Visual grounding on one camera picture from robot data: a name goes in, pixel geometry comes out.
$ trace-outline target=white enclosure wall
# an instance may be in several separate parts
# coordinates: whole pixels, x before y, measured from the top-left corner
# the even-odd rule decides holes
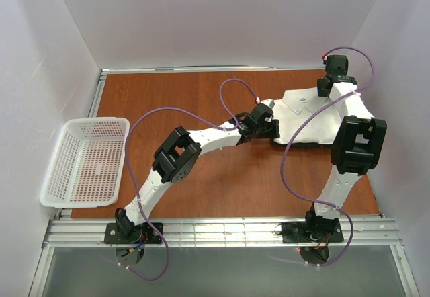
[[[375,61],[376,82],[363,96],[388,124],[370,180],[382,211],[396,218],[422,296],[430,292],[429,10],[430,0],[377,0],[353,43]],[[352,73],[365,78],[360,63]]]
[[[61,126],[99,68],[63,0],[0,0],[0,296],[27,296],[54,210],[39,193]]]
[[[99,67],[320,67],[375,0],[65,0]]]

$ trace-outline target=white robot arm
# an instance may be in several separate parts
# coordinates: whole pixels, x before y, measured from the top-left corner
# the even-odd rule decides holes
[[[348,82],[334,83],[329,98],[331,101],[339,99],[342,95],[354,92],[357,85]],[[359,119],[370,121],[373,115],[366,109],[360,94],[354,94],[343,101],[335,104],[335,107],[343,120],[344,117],[355,116]],[[327,183],[322,190],[318,201],[330,202],[338,207],[343,206],[352,187],[357,183],[362,175],[355,172],[340,173],[338,166],[331,167],[331,173]],[[314,205],[317,216],[326,219],[336,219],[339,217],[339,210],[325,204],[316,203]]]
[[[234,127],[234,123],[225,122],[220,127],[229,129]],[[242,135],[239,130],[223,131],[215,128],[209,128],[205,130],[190,131],[189,137],[195,142],[200,144],[199,156],[206,154],[216,149],[222,149],[223,147],[236,146],[239,143]],[[174,182],[177,183],[187,177],[187,171],[182,171],[176,174]],[[140,189],[140,200],[145,211],[145,214],[149,216],[161,196],[171,187],[173,183],[166,181],[163,183],[160,174],[151,169],[149,176]],[[126,215],[130,221],[135,225],[144,222],[144,218],[139,210],[138,199],[135,197],[133,201],[125,207]]]
[[[176,128],[155,152],[153,168],[139,191],[145,214],[150,215],[169,187],[189,175],[200,155],[227,146],[237,146],[254,138],[279,137],[279,122],[273,119],[273,105],[272,101],[260,103],[250,114],[237,116],[239,125],[235,130],[230,130],[234,127],[234,120],[220,125],[221,130],[209,128],[188,132],[182,127]],[[123,229],[122,232],[130,232],[133,226],[145,222],[137,196],[121,213],[116,214],[116,222]]]

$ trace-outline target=wooden table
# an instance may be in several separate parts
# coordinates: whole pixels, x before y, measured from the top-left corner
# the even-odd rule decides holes
[[[145,112],[164,105],[177,106],[220,124],[230,117],[218,98],[220,84],[229,78],[244,79],[261,99],[280,99],[286,89],[315,87],[322,70],[235,71],[208,73],[143,73],[108,75],[98,116],[125,117],[133,125]],[[250,112],[253,97],[240,83],[224,88],[225,102],[233,112]],[[130,141],[130,161],[143,184],[153,154],[178,126],[199,130],[207,126],[179,112],[149,116]],[[284,148],[268,140],[254,140],[200,157],[190,176],[173,186],[156,205],[153,218],[222,218],[304,216],[310,203],[287,192],[280,179]],[[331,170],[328,149],[292,149],[286,163],[287,180],[294,190],[317,198]],[[113,218],[136,195],[124,166],[118,201],[100,208],[74,209],[72,218]],[[349,195],[345,209],[351,214],[378,214],[367,177]]]

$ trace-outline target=glass panel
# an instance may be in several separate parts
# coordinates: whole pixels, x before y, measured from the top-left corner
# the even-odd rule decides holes
[[[301,260],[293,247],[174,248],[165,276],[148,282],[103,259],[115,249],[56,248],[43,296],[404,296],[390,247],[350,247],[319,270],[269,255]],[[147,248],[136,268],[155,275],[164,260]]]

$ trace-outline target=laundry basket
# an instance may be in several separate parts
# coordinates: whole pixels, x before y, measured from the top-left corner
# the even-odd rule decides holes
[[[125,118],[83,118],[61,130],[40,194],[55,208],[94,208],[116,202],[130,123]]]

